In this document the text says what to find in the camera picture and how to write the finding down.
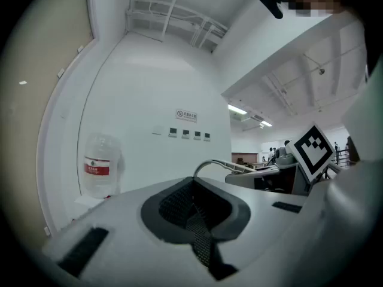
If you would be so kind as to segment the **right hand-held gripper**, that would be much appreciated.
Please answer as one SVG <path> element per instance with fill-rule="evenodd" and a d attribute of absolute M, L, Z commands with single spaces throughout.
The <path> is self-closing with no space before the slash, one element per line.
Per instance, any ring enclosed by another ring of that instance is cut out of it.
<path fill-rule="evenodd" d="M 278 175 L 286 169 L 295 169 L 292 184 L 287 191 L 293 195 L 308 195 L 312 187 L 323 180 L 323 174 L 335 156 L 335 149 L 317 124 L 310 124 L 286 146 L 277 149 L 275 165 L 261 167 L 254 172 L 231 173 L 225 177 L 227 184 L 265 190 L 272 185 L 267 177 Z"/>

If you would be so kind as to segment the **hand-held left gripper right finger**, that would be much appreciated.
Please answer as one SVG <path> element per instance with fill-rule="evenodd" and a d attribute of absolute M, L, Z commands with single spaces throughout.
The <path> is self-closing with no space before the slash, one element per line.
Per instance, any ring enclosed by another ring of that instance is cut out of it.
<path fill-rule="evenodd" d="M 235 239 L 217 243 L 220 270 L 216 280 L 201 272 L 194 286 L 320 286 L 326 279 L 322 248 L 324 206 L 330 183 L 314 185 L 309 196 L 252 190 L 208 178 L 197 181 L 217 193 L 241 199 L 250 218 Z"/>

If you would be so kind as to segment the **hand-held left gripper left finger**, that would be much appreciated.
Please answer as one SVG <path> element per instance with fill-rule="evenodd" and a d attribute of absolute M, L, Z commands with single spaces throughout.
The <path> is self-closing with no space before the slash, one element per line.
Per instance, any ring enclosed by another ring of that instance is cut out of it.
<path fill-rule="evenodd" d="M 108 230 L 106 239 L 78 279 L 80 286 L 214 286 L 216 280 L 194 255 L 190 245 L 173 245 L 156 238 L 141 219 L 149 197 L 175 185 L 160 182 L 111 197 L 52 237 L 43 254 L 60 261 L 91 229 Z"/>

